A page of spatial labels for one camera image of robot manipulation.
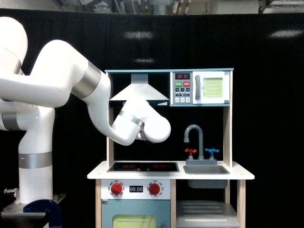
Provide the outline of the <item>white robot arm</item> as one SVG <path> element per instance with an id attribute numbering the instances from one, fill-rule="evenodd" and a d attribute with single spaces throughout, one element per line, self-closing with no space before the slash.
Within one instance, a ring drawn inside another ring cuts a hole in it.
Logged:
<path id="1" fill-rule="evenodd" d="M 109 77 L 62 40 L 48 42 L 28 76 L 21 65 L 28 39 L 15 19 L 0 19 L 0 128 L 22 130 L 19 143 L 19 200 L 29 204 L 50 200 L 52 185 L 52 134 L 55 108 L 70 95 L 83 100 L 95 128 L 121 145 L 135 140 L 165 141 L 169 121 L 139 95 L 130 96 L 113 123 L 108 120 Z"/>

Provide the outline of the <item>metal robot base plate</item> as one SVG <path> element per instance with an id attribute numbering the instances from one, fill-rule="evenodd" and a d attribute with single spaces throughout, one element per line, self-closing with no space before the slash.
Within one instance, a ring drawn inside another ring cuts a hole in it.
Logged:
<path id="1" fill-rule="evenodd" d="M 19 198 L 17 198 L 13 203 L 6 206 L 3 211 L 1 212 L 2 217 L 13 217 L 13 216 L 45 216 L 46 212 L 43 210 L 37 210 L 33 209 L 33 205 L 36 203 L 49 203 L 50 201 L 59 204 L 64 198 L 66 197 L 66 194 L 59 193 L 54 194 L 52 199 L 42 199 L 42 200 L 36 200 L 34 202 L 31 202 L 29 204 L 24 204 L 19 201 Z"/>

